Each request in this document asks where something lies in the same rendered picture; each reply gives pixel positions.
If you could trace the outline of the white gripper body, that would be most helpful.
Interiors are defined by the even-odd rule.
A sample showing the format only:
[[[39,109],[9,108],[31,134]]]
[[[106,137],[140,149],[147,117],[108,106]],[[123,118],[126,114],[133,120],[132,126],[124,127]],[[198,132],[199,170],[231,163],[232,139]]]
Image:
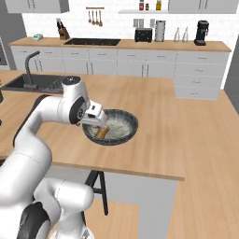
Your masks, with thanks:
[[[85,112],[83,123],[92,126],[105,127],[108,116],[101,105],[91,105]]]

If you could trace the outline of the brown sausage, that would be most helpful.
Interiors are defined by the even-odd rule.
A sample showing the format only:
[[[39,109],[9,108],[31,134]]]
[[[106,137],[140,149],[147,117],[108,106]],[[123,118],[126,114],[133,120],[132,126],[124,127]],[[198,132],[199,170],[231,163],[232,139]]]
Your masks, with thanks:
[[[109,127],[108,126],[100,127],[98,129],[97,133],[95,134],[95,137],[99,138],[99,139],[104,139],[105,135],[108,133],[108,131],[109,131]]]

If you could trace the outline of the dark grey bowl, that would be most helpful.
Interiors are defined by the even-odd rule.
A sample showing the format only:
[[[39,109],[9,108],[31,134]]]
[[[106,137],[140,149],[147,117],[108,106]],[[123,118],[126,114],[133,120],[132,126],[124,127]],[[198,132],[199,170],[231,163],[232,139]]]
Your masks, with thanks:
[[[138,128],[138,120],[133,114],[120,109],[106,109],[105,113],[108,116],[106,125],[109,127],[109,131],[104,139],[95,136],[99,130],[98,126],[82,125],[84,134],[92,142],[103,146],[116,146],[126,143],[134,137]]]

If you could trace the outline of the black sink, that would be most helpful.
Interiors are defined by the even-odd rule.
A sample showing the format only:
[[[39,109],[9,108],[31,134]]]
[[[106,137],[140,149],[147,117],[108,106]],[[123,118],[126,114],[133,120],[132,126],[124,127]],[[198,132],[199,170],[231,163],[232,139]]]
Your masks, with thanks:
[[[32,80],[37,86],[36,89],[25,88],[24,85]],[[60,75],[37,75],[32,74],[30,78],[26,74],[22,74],[2,87],[3,91],[32,91],[32,92],[49,92],[63,93],[63,84],[73,85],[80,81],[78,76],[60,76]]]

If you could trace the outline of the grey base cupboard run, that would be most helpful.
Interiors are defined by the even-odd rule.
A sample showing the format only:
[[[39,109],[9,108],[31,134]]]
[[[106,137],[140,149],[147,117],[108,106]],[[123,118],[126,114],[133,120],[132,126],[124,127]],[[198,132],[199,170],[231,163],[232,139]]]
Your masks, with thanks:
[[[230,49],[220,42],[183,49],[117,49],[13,45],[18,69],[29,54],[37,72],[171,78],[177,98],[215,100]]]

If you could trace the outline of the black stool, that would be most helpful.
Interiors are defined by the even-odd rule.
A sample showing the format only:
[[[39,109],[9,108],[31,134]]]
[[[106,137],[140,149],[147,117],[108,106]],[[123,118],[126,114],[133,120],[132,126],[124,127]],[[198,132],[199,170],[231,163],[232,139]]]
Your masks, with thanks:
[[[100,179],[100,188],[95,188],[94,184],[97,179]],[[102,171],[91,170],[89,176],[87,177],[85,184],[90,186],[93,189],[94,193],[101,194],[103,200],[104,213],[108,215],[108,204],[106,196],[106,187],[105,187],[105,173]]]

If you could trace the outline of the black hob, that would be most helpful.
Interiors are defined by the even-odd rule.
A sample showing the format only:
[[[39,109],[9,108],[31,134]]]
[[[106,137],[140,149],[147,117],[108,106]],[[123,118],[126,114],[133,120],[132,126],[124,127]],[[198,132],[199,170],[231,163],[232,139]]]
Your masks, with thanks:
[[[114,38],[72,38],[64,45],[69,46],[117,46],[120,39]]]

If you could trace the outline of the black tap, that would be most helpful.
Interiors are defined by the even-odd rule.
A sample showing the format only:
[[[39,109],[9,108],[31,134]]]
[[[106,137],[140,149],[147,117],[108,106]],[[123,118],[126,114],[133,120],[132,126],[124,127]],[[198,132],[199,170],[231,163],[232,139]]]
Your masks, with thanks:
[[[35,52],[31,53],[30,55],[28,55],[25,59],[26,78],[25,78],[24,85],[23,85],[23,87],[25,89],[31,89],[31,90],[37,90],[38,89],[38,86],[35,85],[32,81],[31,72],[30,72],[30,68],[29,68],[29,62],[33,57],[35,57],[39,53],[40,53],[39,50],[35,51]]]

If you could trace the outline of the wooden knife block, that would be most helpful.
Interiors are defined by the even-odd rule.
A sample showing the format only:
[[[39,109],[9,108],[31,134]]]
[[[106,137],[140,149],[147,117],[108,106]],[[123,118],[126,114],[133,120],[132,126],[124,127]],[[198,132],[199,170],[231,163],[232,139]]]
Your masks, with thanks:
[[[58,27],[58,33],[61,40],[66,40],[70,38],[66,28],[63,26],[63,23],[61,21],[57,22],[57,27]]]

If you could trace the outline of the black toaster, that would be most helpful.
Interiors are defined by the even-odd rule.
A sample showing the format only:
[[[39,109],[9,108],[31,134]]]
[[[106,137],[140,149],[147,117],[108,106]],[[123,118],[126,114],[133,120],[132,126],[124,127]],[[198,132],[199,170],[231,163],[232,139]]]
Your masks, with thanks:
[[[152,29],[151,28],[136,28],[134,32],[135,42],[148,42],[152,40]]]

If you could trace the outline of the white paper towel roll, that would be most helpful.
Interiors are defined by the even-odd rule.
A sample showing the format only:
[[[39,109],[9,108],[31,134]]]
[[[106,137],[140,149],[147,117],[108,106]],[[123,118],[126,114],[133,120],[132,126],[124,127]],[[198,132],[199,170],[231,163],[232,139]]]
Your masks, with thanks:
[[[165,24],[166,24],[166,21],[156,21],[156,25],[155,25],[155,41],[156,42],[164,41]]]

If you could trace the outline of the grey oven column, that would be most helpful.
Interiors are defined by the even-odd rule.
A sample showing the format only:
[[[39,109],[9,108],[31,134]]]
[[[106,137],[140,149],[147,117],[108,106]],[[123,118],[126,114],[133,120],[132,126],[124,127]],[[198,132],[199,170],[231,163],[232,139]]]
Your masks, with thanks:
[[[0,70],[15,70],[9,43],[26,37],[21,13],[9,13],[5,0],[0,0]]]

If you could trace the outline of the black coffee machine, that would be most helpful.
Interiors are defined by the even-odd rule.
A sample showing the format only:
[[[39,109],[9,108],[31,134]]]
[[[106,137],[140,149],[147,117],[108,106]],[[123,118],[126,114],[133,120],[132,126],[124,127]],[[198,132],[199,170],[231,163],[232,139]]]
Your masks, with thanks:
[[[205,37],[208,35],[209,22],[208,21],[198,21],[196,38],[194,39],[194,44],[196,46],[205,46]]]

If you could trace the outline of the dark grey fridge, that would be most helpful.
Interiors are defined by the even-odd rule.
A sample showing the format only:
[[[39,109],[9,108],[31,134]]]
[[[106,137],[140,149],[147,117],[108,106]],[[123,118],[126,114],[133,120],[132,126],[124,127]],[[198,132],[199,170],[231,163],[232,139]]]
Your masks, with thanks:
[[[224,91],[239,115],[239,37],[235,45]]]

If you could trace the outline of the white wall shelf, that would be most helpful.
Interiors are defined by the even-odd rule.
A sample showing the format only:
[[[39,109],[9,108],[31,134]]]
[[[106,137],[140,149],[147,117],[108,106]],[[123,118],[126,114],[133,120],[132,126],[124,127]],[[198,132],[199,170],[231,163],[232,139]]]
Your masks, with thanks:
[[[138,9],[122,9],[119,11],[119,14],[168,14],[167,9],[163,10],[138,10]]]

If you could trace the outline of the grey wall cupboard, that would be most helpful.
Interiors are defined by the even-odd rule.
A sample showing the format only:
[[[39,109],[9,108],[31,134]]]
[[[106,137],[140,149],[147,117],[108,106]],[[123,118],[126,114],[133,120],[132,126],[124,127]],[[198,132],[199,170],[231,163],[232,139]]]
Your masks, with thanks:
[[[65,13],[68,0],[5,0],[9,13]]]
[[[235,14],[239,0],[169,0],[172,14]]]

